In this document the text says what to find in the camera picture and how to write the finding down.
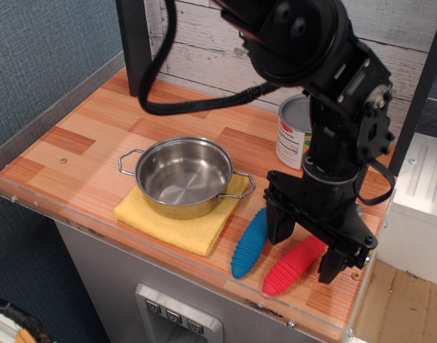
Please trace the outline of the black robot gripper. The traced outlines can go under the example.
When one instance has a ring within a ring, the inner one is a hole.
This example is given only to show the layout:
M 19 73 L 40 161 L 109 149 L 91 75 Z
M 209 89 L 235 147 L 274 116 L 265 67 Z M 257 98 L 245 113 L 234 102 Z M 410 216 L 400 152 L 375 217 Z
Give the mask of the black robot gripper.
M 351 180 L 328 183 L 306 171 L 302 177 L 281 171 L 269 171 L 267 204 L 268 239 L 272 245 L 291 237 L 299 224 L 328 245 L 318 281 L 330 284 L 346 267 L 362 269 L 377 239 L 356 209 L 356 192 L 363 185 L 367 169 Z

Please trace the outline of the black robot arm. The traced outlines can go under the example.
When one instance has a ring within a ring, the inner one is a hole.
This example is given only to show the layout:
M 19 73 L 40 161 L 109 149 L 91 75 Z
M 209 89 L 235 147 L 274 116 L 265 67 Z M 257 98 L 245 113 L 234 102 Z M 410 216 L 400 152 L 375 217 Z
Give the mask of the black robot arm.
M 348 267 L 363 267 L 378 243 L 355 203 L 370 168 L 395 181 L 378 160 L 394 138 L 387 114 L 391 74 L 356 38 L 340 1 L 222 1 L 221 7 L 256 72 L 310 97 L 312 141 L 303 175 L 268 173 L 267 226 L 273 244 L 296 224 L 326 243 L 318 273 L 328 284 Z

